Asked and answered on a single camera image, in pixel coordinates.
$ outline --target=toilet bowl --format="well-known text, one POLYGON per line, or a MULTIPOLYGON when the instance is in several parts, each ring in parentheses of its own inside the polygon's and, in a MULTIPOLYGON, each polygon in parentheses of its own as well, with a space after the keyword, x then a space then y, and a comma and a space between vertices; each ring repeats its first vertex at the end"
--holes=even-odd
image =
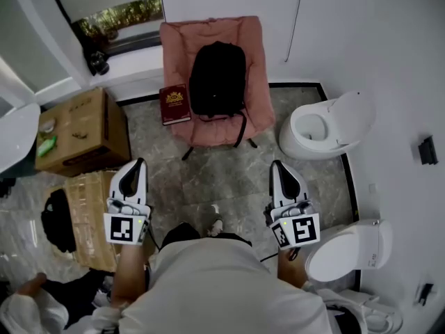
POLYGON ((372 98, 353 91, 298 107, 284 122, 279 144, 289 157, 329 159, 355 147, 374 122, 372 98))
POLYGON ((22 162, 30 158, 33 171, 35 138, 38 132, 40 107, 27 104, 0 118, 0 177, 19 177, 26 167, 22 162))
POLYGON ((403 325, 403 316, 397 308, 379 303, 379 296, 345 289, 340 296, 355 302, 362 309, 370 334, 394 334, 403 325))
POLYGON ((314 280, 336 280, 352 270, 379 269, 391 254, 392 229, 385 220, 361 220, 321 232, 321 241, 303 246, 307 275, 314 280))

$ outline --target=gray marble floor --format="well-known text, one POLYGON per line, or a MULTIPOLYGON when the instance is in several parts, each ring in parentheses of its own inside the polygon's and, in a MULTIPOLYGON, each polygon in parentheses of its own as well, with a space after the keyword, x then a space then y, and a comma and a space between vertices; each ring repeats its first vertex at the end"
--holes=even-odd
MULTIPOLYGON (((257 149, 245 141, 238 148, 195 148, 187 161, 181 157, 188 146, 161 125, 159 101, 124 107, 132 156, 143 157, 148 163, 148 199, 154 207, 152 227, 159 243, 181 221, 188 221, 204 234, 219 212, 225 220, 225 232, 250 240, 259 258, 275 253, 275 238, 262 214, 270 202, 268 170, 274 159, 290 164, 306 179, 321 214, 322 228, 352 222, 340 158, 297 161, 286 157, 277 146, 277 132, 290 112, 320 101, 316 89, 273 88, 270 93, 277 123, 254 139, 257 149)), ((63 282, 86 271, 52 253, 40 222, 45 189, 62 183, 63 177, 38 173, 18 179, 11 197, 0 200, 0 276, 13 286, 36 271, 63 282)), ((276 258, 265 264, 276 271, 276 258)), ((330 287, 341 289, 352 281, 350 274, 330 287)))

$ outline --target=black backpack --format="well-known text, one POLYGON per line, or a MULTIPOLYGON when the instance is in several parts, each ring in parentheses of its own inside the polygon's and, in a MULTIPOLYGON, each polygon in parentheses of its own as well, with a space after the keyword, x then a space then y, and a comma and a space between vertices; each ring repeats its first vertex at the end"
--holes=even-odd
POLYGON ((244 105, 245 54, 241 47, 215 42, 203 46, 196 55, 189 90, 193 113, 206 115, 235 114, 243 116, 243 124, 234 145, 244 135, 247 118, 241 111, 244 105))

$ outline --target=book with gold lettering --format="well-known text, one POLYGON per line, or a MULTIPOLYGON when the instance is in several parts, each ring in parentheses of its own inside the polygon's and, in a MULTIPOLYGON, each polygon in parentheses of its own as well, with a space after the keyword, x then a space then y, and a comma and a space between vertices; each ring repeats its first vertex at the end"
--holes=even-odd
POLYGON ((161 101, 163 125, 175 124, 176 122, 189 121, 191 119, 185 84, 160 89, 159 100, 161 101))

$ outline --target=pink chair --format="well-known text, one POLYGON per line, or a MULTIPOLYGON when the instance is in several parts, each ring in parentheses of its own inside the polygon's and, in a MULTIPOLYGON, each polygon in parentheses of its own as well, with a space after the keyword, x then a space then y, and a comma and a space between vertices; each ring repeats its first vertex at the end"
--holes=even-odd
MULTIPOLYGON (((201 47, 216 41, 232 43, 241 47, 246 59, 245 113, 247 125, 243 139, 250 140, 275 123, 275 114, 270 102, 269 85, 266 75, 266 58, 262 42, 261 24, 256 16, 209 19, 161 25, 163 46, 164 84, 174 86, 186 84, 191 75, 196 54, 201 47)), ((172 133, 184 139, 190 150, 194 146, 216 146, 235 143, 243 118, 214 116, 211 122, 203 121, 192 112, 192 119, 171 125, 172 133)))

